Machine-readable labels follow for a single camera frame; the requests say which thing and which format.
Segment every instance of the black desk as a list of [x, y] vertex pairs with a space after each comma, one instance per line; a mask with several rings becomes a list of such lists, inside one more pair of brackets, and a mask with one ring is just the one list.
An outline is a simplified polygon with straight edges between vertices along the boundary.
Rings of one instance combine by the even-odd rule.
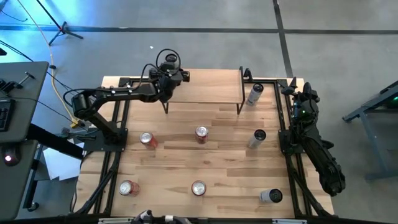
[[0, 146], [10, 146], [11, 144], [13, 147], [19, 148], [21, 161], [14, 167], [6, 166], [2, 159], [0, 161], [0, 220], [9, 220], [16, 217], [31, 170], [33, 170], [32, 178], [28, 184], [23, 207], [29, 208], [32, 204], [37, 184], [34, 181], [34, 174], [37, 168], [37, 160], [34, 159], [34, 155], [38, 142], [70, 156], [79, 159], [83, 158], [80, 147], [30, 123], [48, 67], [48, 62], [0, 63], [0, 78], [6, 82], [19, 82], [25, 77], [25, 72], [29, 72], [35, 77], [35, 79], [26, 80], [22, 84], [22, 89], [13, 89], [9, 93], [16, 103], [9, 129], [5, 132], [0, 132]]

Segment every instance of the yellow cable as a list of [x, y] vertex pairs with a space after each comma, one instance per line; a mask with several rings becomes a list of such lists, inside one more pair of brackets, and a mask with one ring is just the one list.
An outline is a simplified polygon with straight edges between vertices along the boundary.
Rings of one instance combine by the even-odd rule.
[[[45, 43], [47, 44], [47, 47], [49, 48], [49, 51], [50, 51], [50, 58], [51, 58], [51, 64], [53, 65], [53, 64], [54, 64], [54, 59], [53, 59], [53, 55], [52, 55], [51, 46], [50, 46], [50, 44], [49, 44], [47, 38], [45, 38], [42, 29], [37, 25], [36, 21], [32, 18], [32, 16], [30, 15], [30, 13], [26, 10], [26, 8], [24, 7], [24, 5], [23, 5], [19, 0], [17, 0], [17, 1], [18, 1], [19, 4], [22, 6], [22, 8], [25, 10], [25, 12], [28, 14], [28, 16], [30, 17], [30, 19], [32, 19], [32, 21], [34, 22], [34, 24], [36, 25], [36, 27], [38, 28], [38, 30], [39, 30], [40, 33], [42, 34], [42, 36], [43, 36], [43, 38], [44, 38], [44, 40], [45, 40]], [[66, 110], [67, 113], [69, 114], [69, 117], [70, 117], [70, 119], [71, 119], [72, 122], [73, 122], [73, 124], [71, 124], [71, 127], [74, 128], [75, 126], [77, 126], [78, 120], [72, 116], [71, 112], [69, 111], [68, 107], [66, 106], [66, 104], [65, 104], [65, 102], [63, 101], [62, 97], [60, 96], [60, 94], [59, 94], [59, 92], [58, 92], [58, 90], [57, 90], [57, 87], [55, 87], [55, 83], [54, 83], [54, 74], [53, 74], [53, 73], [54, 73], [54, 71], [53, 71], [53, 69], [51, 69], [51, 76], [52, 76], [52, 77], [51, 77], [51, 85], [52, 85], [52, 88], [54, 89], [54, 92], [55, 92], [55, 94], [57, 94], [57, 96], [58, 96], [58, 98], [60, 99], [61, 103], [63, 104], [63, 107], [65, 108], [65, 110]]]

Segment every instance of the gray floor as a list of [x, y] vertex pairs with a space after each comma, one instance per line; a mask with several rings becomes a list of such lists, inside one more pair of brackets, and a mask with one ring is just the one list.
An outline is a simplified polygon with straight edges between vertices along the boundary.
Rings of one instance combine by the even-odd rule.
[[[51, 25], [35, 1], [22, 2], [39, 24]], [[279, 4], [286, 29], [398, 29], [395, 0], [280, 0]], [[66, 20], [71, 26], [277, 28], [271, 0], [53, 0], [45, 6], [58, 21]], [[9, 0], [4, 11], [20, 19], [27, 17], [16, 0]], [[0, 13], [0, 24], [15, 23]], [[57, 78], [74, 88], [97, 87], [104, 75], [137, 75], [165, 47], [180, 53], [185, 68], [242, 65], [251, 68], [255, 77], [286, 76], [278, 34], [79, 34], [85, 39], [63, 36], [53, 45]], [[50, 39], [54, 33], [45, 35]], [[34, 60], [50, 60], [39, 32], [0, 30], [0, 39]], [[294, 75], [310, 82], [320, 95], [318, 128], [324, 139], [335, 143], [331, 153], [346, 175], [347, 188], [332, 198], [336, 214], [398, 223], [398, 178], [364, 180], [365, 174], [379, 170], [377, 160], [361, 122], [346, 124], [341, 120], [397, 80], [398, 36], [289, 34], [286, 39]], [[0, 58], [0, 62], [18, 61], [25, 59], [12, 52]], [[49, 78], [40, 101], [66, 115]], [[372, 121], [375, 125], [385, 123]], [[40, 105], [34, 123], [55, 133], [69, 125]], [[398, 154], [387, 153], [392, 158]], [[72, 192], [73, 180], [40, 183], [35, 201], [41, 207], [32, 213], [21, 211], [19, 218], [66, 214]]]

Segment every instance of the wooden table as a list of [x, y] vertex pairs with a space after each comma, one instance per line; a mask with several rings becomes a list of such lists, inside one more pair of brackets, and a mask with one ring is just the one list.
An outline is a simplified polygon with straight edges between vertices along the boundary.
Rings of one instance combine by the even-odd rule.
[[[119, 78], [104, 77], [102, 85], [116, 86]], [[303, 83], [303, 79], [297, 79], [298, 90], [302, 90]], [[185, 84], [177, 87], [176, 92]], [[223, 91], [223, 87], [216, 88], [216, 93]], [[251, 88], [252, 84], [245, 84], [246, 96]], [[99, 112], [111, 120], [113, 107], [114, 103], [107, 103]], [[199, 125], [210, 130], [209, 141], [204, 145], [195, 141], [195, 128]], [[157, 217], [294, 217], [285, 158], [277, 137], [280, 127], [272, 85], [264, 85], [257, 106], [244, 105], [240, 115], [232, 104], [173, 103], [165, 114], [161, 103], [131, 101], [126, 127], [129, 136], [120, 161], [112, 216], [131, 217], [151, 209]], [[267, 139], [258, 149], [248, 149], [247, 141], [259, 128], [266, 131]], [[154, 134], [159, 142], [156, 150], [149, 151], [139, 142], [143, 131]], [[98, 185], [103, 157], [103, 152], [94, 152], [83, 163], [75, 210]], [[303, 155], [303, 164], [308, 188], [323, 207], [333, 213], [330, 196], [322, 190], [318, 173], [306, 155]], [[119, 184], [127, 179], [141, 186], [138, 196], [119, 194]], [[207, 191], [202, 197], [191, 192], [195, 180], [206, 183]], [[259, 193], [269, 188], [282, 191], [284, 197], [280, 203], [259, 201]], [[104, 190], [101, 211], [108, 189]], [[302, 194], [298, 186], [297, 189], [300, 208], [304, 211]]]

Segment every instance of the light stand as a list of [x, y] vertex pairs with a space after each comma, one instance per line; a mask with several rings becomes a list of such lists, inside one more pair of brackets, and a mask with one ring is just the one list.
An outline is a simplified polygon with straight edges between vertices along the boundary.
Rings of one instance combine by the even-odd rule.
[[47, 13], [47, 15], [49, 15], [49, 17], [51, 18], [51, 20], [54, 22], [54, 24], [55, 24], [55, 25], [58, 27], [58, 29], [59, 29], [59, 31], [57, 32], [57, 34], [55, 34], [55, 36], [50, 40], [49, 45], [51, 45], [52, 42], [53, 42], [57, 37], [60, 36], [60, 33], [62, 33], [62, 35], [63, 35], [63, 34], [69, 34], [69, 35], [72, 35], [72, 36], [77, 37], [77, 38], [79, 38], [79, 39], [83, 39], [82, 36], [77, 35], [77, 34], [74, 34], [74, 33], [72, 33], [72, 32], [69, 31], [67, 22], [64, 21], [63, 24], [62, 24], [62, 26], [60, 26], [60, 25], [55, 21], [55, 19], [51, 16], [51, 14], [48, 12], [48, 10], [46, 10], [46, 8], [42, 5], [42, 3], [41, 3], [39, 0], [36, 0], [36, 1], [40, 4], [40, 6], [42, 6], [42, 8], [44, 9], [45, 13]]

